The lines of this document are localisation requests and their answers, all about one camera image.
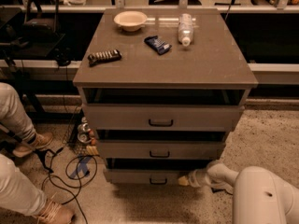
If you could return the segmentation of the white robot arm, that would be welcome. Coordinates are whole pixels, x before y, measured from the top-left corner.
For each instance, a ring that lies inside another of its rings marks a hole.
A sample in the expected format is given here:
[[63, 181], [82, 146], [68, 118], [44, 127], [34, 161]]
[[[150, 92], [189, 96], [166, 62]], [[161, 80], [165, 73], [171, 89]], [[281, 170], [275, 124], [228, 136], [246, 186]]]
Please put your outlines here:
[[233, 224], [299, 224], [299, 188], [262, 167], [237, 172], [212, 161], [180, 177], [178, 183], [232, 194]]

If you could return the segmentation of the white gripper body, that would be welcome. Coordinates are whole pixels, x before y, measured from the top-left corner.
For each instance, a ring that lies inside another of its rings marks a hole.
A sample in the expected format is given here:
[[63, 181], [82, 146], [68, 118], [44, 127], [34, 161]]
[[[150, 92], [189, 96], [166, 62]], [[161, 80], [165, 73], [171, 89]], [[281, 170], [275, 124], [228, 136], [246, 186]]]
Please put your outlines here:
[[188, 181], [193, 188], [201, 188], [203, 186], [211, 185], [211, 180], [207, 175], [206, 169], [196, 169], [189, 172]]

